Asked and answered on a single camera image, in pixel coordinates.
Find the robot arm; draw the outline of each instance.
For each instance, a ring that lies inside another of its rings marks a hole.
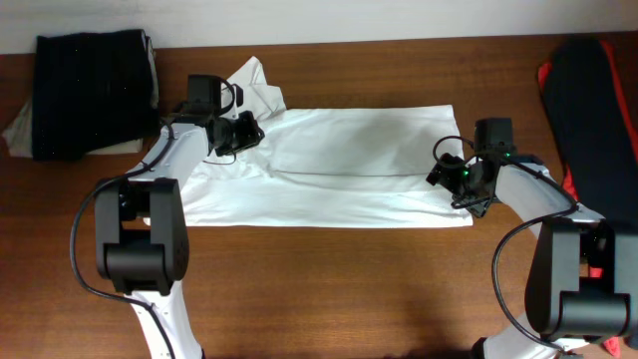
[[[530,230],[538,238],[525,290],[525,314],[517,320],[508,317],[512,326],[480,340],[473,348],[474,357],[549,359],[558,353],[556,348],[564,353],[634,333],[638,280],[630,274],[636,272],[630,258],[638,253],[636,231],[609,223],[575,203],[538,160],[517,156],[509,119],[478,121],[475,141],[469,143],[478,158],[472,165],[448,154],[438,159],[435,146],[438,164],[428,181],[443,185],[453,194],[453,205],[467,207],[476,217],[484,216],[493,202],[509,205],[525,223],[537,222]],[[559,212],[566,215],[555,215]],[[601,268],[602,277],[581,278],[580,263]],[[504,302],[501,307],[509,314]],[[540,340],[525,337],[524,330]]]
[[[224,108],[221,83],[232,95],[232,102]],[[236,156],[263,139],[252,113],[243,112],[235,119],[220,116],[241,102],[237,86],[217,77],[190,76],[188,102],[171,115],[172,123],[162,128],[157,143],[130,172],[148,170],[117,181],[96,196],[98,271],[113,282],[116,291],[154,312],[159,323],[147,310],[132,304],[153,358],[170,357],[166,341],[174,358],[204,357],[190,329],[182,294],[189,246],[179,190],[212,150],[218,156]],[[123,226],[139,217],[149,217],[151,228]]]

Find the black cable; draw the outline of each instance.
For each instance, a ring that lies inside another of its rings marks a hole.
[[[168,124],[166,124],[166,126],[168,127],[168,140],[166,141],[166,145],[161,149],[161,152],[156,158],[154,158],[148,165],[146,166],[143,165],[143,167],[140,170],[132,171],[132,172],[123,174],[121,176],[117,176],[112,179],[107,179],[101,182],[84,198],[84,200],[82,201],[82,204],[80,205],[80,209],[76,213],[76,216],[73,220],[73,225],[71,227],[70,257],[71,257],[71,268],[73,269],[73,274],[75,275],[76,279],[80,283],[80,286],[82,286],[88,292],[102,298],[112,299],[112,300],[116,300],[123,303],[137,305],[145,309],[149,313],[151,318],[153,319],[153,322],[158,327],[159,334],[161,334],[161,337],[163,338],[163,341],[166,344],[166,347],[168,348],[168,353],[170,354],[170,358],[174,359],[175,354],[172,350],[172,345],[170,344],[170,340],[168,339],[168,336],[166,335],[166,332],[160,323],[160,319],[158,318],[158,315],[153,311],[153,306],[136,299],[126,298],[125,296],[107,293],[90,286],[82,277],[82,274],[80,273],[80,270],[78,268],[78,262],[76,259],[76,239],[78,236],[78,227],[80,225],[80,219],[82,218],[82,214],[84,213],[84,211],[87,209],[91,201],[98,195],[98,193],[100,193],[105,188],[119,181],[144,174],[150,171],[155,165],[157,165],[161,161],[161,159],[166,155],[166,153],[168,152],[168,149],[170,148],[170,145],[175,139],[172,127]]]
[[[222,107],[221,109],[219,109],[219,114],[223,115],[227,113],[228,111],[230,111],[230,109],[232,109],[232,107],[235,105],[235,100],[236,100],[235,90],[232,88],[232,85],[230,85],[230,83],[226,81],[226,79],[220,78],[218,76],[213,76],[213,77],[219,80],[222,84],[226,85],[226,88],[228,89],[228,91],[230,91],[230,95],[232,96],[232,100],[230,101],[230,103]]]
[[[237,154],[236,154],[236,153],[232,153],[232,162],[231,162],[230,164],[212,163],[212,162],[208,162],[208,161],[206,161],[206,160],[204,160],[203,162],[204,162],[205,164],[208,164],[208,165],[229,166],[229,165],[234,164],[236,161],[237,161]]]
[[[542,215],[540,217],[528,220],[528,221],[518,225],[514,229],[512,229],[498,243],[498,245],[496,246],[496,250],[494,252],[494,256],[493,256],[493,258],[491,260],[491,281],[492,281],[492,284],[493,284],[493,287],[494,287],[494,294],[496,295],[496,300],[498,301],[498,305],[500,305],[500,309],[505,314],[505,317],[507,317],[507,319],[509,320],[511,325],[514,328],[516,328],[523,336],[525,336],[527,339],[533,341],[534,343],[549,347],[549,348],[554,349],[554,350],[557,350],[561,354],[566,354],[565,349],[563,349],[561,346],[556,345],[556,344],[551,343],[551,342],[548,342],[548,341],[545,341],[545,340],[542,340],[541,338],[538,338],[535,335],[533,335],[531,332],[529,332],[527,329],[525,329],[525,327],[523,327],[516,320],[516,318],[514,318],[514,316],[511,314],[511,312],[507,308],[507,305],[505,304],[505,300],[504,300],[504,298],[502,296],[502,292],[500,290],[500,285],[498,284],[498,260],[500,258],[500,254],[502,253],[502,250],[505,248],[505,245],[515,235],[517,235],[518,233],[522,232],[523,230],[525,230],[525,229],[527,229],[527,228],[529,228],[529,227],[531,227],[531,226],[533,226],[533,225],[535,225],[537,223],[541,223],[545,219],[556,218],[556,217],[561,217],[561,216],[565,216],[565,215],[570,215],[570,214],[576,212],[578,210],[578,202],[571,196],[571,194],[569,194],[565,189],[563,189],[562,186],[560,186],[560,184],[556,183],[552,179],[549,179],[542,172],[536,172],[536,171],[530,169],[529,167],[527,167],[527,166],[525,166],[523,164],[520,164],[520,163],[518,163],[516,161],[511,160],[510,158],[508,158],[504,154],[501,154],[501,153],[498,153],[498,152],[495,152],[495,151],[478,152],[478,153],[475,153],[473,156],[471,156],[469,159],[463,161],[462,163],[454,164],[454,165],[446,164],[446,163],[442,162],[439,159],[439,157],[437,157],[437,147],[443,141],[448,140],[448,139],[460,140],[460,141],[470,145],[470,147],[474,148],[474,143],[472,141],[470,141],[468,139],[465,139],[465,138],[462,138],[460,136],[446,136],[446,137],[443,137],[442,139],[438,140],[435,143],[435,146],[434,146],[434,148],[432,150],[433,156],[434,156],[435,160],[437,161],[437,164],[441,165],[442,167],[447,168],[447,169],[459,169],[459,168],[464,167],[473,158],[477,158],[477,157],[482,156],[482,155],[499,155],[501,161],[503,161],[503,162],[505,162],[505,163],[507,163],[509,165],[515,166],[515,167],[523,170],[524,172],[534,176],[538,180],[542,180],[543,182],[549,184],[552,188],[556,189],[561,195],[563,195],[567,199],[567,201],[569,202],[569,208],[566,209],[566,210],[561,210],[561,211],[558,211],[556,213]],[[478,203],[480,203],[483,200],[484,199],[478,199],[478,200],[475,200],[473,202],[463,204],[463,206],[459,206],[459,208],[466,207],[466,206],[471,206],[471,205],[474,205],[474,204],[478,204]],[[494,200],[494,195],[492,194],[492,196],[489,198],[489,201],[492,202],[493,200]]]

